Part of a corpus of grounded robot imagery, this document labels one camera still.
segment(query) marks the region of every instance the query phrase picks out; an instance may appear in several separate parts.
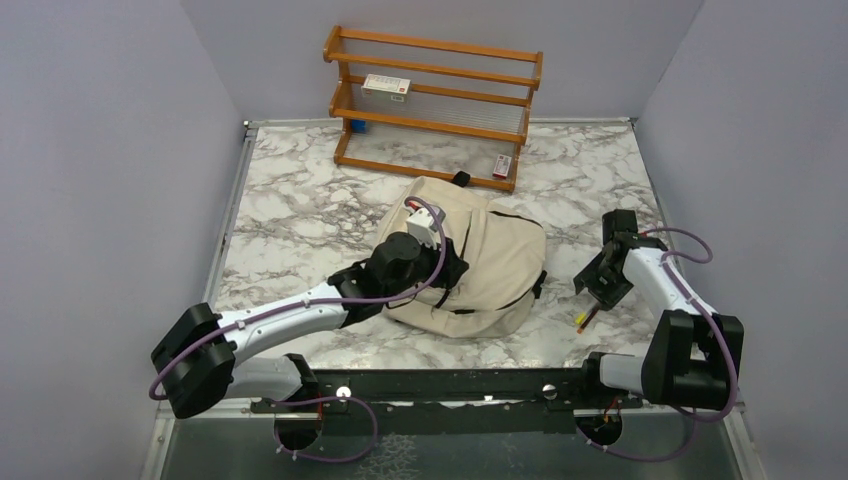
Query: wooden rack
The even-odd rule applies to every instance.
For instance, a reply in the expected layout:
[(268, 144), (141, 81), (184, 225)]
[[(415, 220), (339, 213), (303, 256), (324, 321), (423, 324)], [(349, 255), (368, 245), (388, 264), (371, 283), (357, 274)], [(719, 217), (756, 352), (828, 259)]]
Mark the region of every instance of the wooden rack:
[[(433, 51), (442, 51), (466, 56), (492, 57), (500, 59), (499, 61), (501, 63), (504, 61), (525, 62), (533, 64), (533, 66), (529, 75), (518, 76), (458, 68), (457, 66), (438, 65), (429, 62), (385, 58), (384, 56), (352, 54), (348, 53), (348, 49), (346, 48), (346, 43), (350, 41), (360, 44), (369, 42), (365, 44), (366, 46), (376, 43), (383, 46), (396, 45), (400, 46), (400, 48), (413, 47), (414, 49), (428, 50), (430, 53)], [(324, 44), (324, 61), (328, 63), (335, 61), (339, 65), (339, 82), (330, 101), (329, 109), (331, 117), (341, 117), (344, 119), (344, 131), (334, 155), (336, 164), (405, 175), (424, 175), (446, 180), (453, 178), (456, 172), (439, 172), (346, 156), (347, 146), (353, 135), (351, 120), (364, 120), (370, 123), (388, 124), (445, 134), (477, 137), (491, 141), (508, 142), (512, 144), (510, 153), (513, 157), (512, 168), (508, 178), (506, 180), (498, 180), (494, 178), (472, 177), (470, 184), (509, 192), (515, 189), (518, 175), (518, 159), (521, 153), (521, 147), (527, 141), (527, 126), (530, 119), (533, 93), (539, 89), (539, 83), (542, 77), (542, 52), (520, 52), (386, 33), (365, 32), (342, 28), (336, 25), (330, 32), (327, 42)], [(389, 111), (371, 109), (368, 108), (368, 105), (364, 105), (363, 102), (358, 100), (358, 86), (364, 82), (365, 78), (364, 75), (351, 73), (351, 66), (353, 65), (388, 68), (406, 71), (407, 73), (422, 72), (424, 74), (422, 76), (429, 79), (450, 77), (465, 79), (463, 80), (463, 86), (466, 87), (470, 84), (472, 88), (427, 85), (413, 79), (409, 88), (410, 92), (408, 93), (410, 105), (407, 108), (389, 109)], [(395, 76), (410, 78), (408, 75)], [(522, 95), (495, 94), (491, 93), (492, 88), (483, 88), (491, 84), (512, 86), (510, 88), (513, 90), (520, 89)], [(454, 102), (460, 105), (453, 107), (454, 111), (451, 111), (450, 107), (444, 107), (444, 105), (447, 105), (443, 100), (444, 98), (458, 99)], [(431, 105), (436, 104), (437, 107), (418, 108), (419, 105), (426, 105), (428, 101)], [(499, 115), (493, 108), (503, 108), (511, 112), (509, 118), (514, 121), (510, 123), (499, 120)], [(476, 115), (472, 117), (472, 120), (482, 120), (469, 121), (469, 115)], [(491, 165), (494, 166), (495, 159), (481, 159), (481, 161), (491, 162)]]

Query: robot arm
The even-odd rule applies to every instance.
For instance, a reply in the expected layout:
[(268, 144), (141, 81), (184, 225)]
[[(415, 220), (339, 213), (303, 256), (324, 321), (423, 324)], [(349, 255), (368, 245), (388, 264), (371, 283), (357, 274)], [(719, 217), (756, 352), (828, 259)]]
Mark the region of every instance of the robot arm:
[[(744, 336), (739, 319), (719, 314), (673, 265), (664, 265), (668, 249), (659, 239), (639, 235), (635, 212), (615, 210), (603, 220), (603, 250), (574, 278), (576, 291), (588, 289), (599, 308), (609, 310), (635, 286), (659, 322), (644, 357), (591, 353), (584, 362), (588, 380), (654, 404), (723, 409), (735, 382), (703, 314), (720, 329), (737, 375)], [(693, 345), (703, 352), (703, 360), (691, 358)]]
[[(444, 212), (423, 207), (407, 219), (408, 232), (392, 233), (370, 258), (307, 292), (239, 311), (216, 314), (206, 303), (186, 310), (151, 354), (159, 377), (150, 396), (167, 399), (177, 418), (201, 413), (223, 398), (291, 398), (304, 374), (297, 358), (252, 357), (303, 335), (366, 320), (425, 280), (432, 283), (419, 289), (453, 287), (468, 265), (444, 236)], [(165, 395), (155, 392), (160, 382)]]

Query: backpack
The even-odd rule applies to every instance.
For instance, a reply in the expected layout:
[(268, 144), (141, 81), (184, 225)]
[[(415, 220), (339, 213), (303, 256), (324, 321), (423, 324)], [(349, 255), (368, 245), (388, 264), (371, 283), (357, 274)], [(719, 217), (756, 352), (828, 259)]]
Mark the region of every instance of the backpack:
[(406, 231), (410, 211), (403, 202), (410, 195), (445, 212), (445, 234), (468, 268), (453, 288), (426, 288), (411, 301), (387, 305), (384, 313), (452, 338), (501, 337), (517, 330), (547, 275), (544, 228), (459, 185), (419, 177), (380, 221), (375, 245), (393, 232)]

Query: marble tabletop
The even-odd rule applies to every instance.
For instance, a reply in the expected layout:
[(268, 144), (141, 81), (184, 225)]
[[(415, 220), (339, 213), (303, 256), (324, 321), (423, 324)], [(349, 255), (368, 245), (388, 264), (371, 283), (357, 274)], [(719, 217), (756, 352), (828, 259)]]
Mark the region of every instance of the marble tabletop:
[[(348, 154), (443, 171), (490, 175), (505, 144), (385, 127), (354, 135)], [(248, 308), (300, 293), (366, 258), (377, 222), (410, 177), (337, 167), (340, 126), (260, 129), (218, 289), (216, 309)], [(384, 315), (267, 350), (300, 353), (313, 368), (517, 368), (579, 366), (591, 351), (641, 354), (655, 326), (631, 291), (578, 335), (577, 315), (593, 303), (574, 294), (573, 276), (600, 250), (601, 215), (634, 209), (640, 225), (660, 214), (633, 131), (626, 125), (530, 125), (510, 195), (486, 189), (547, 232), (548, 277), (518, 331), (503, 338), (451, 339)]]

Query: gray wall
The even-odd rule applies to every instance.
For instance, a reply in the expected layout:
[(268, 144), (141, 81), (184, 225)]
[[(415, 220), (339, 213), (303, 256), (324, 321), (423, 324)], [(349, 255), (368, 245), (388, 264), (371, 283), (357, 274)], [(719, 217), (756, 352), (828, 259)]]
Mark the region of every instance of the gray wall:
[(0, 478), (137, 478), (243, 128), (177, 0), (0, 6)]
[(715, 247), (696, 288), (746, 327), (769, 478), (848, 460), (848, 3), (706, 0), (637, 124), (673, 224)]
[(182, 0), (242, 115), (325, 118), (335, 24), (545, 52), (536, 116), (642, 112), (701, 0)]

